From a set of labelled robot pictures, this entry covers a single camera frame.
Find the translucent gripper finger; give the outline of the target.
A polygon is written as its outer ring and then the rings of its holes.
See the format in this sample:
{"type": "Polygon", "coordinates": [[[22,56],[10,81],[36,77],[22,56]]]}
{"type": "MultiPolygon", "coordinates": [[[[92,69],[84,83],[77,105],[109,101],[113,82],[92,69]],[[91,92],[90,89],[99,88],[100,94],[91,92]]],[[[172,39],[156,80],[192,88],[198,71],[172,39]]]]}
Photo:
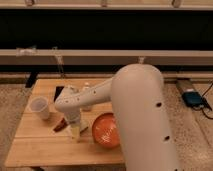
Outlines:
{"type": "Polygon", "coordinates": [[[78,142],[80,139],[80,125],[71,124],[69,130],[70,130],[71,139],[75,142],[78,142]]]}

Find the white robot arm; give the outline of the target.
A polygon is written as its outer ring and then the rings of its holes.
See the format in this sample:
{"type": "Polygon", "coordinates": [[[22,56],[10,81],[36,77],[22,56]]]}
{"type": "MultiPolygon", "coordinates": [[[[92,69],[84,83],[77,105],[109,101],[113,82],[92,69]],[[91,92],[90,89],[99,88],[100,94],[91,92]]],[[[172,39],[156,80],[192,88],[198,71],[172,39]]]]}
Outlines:
{"type": "Polygon", "coordinates": [[[152,65],[131,64],[80,93],[65,88],[55,108],[73,116],[80,107],[109,101],[127,171],[181,171],[163,96],[164,79],[152,65]]]}

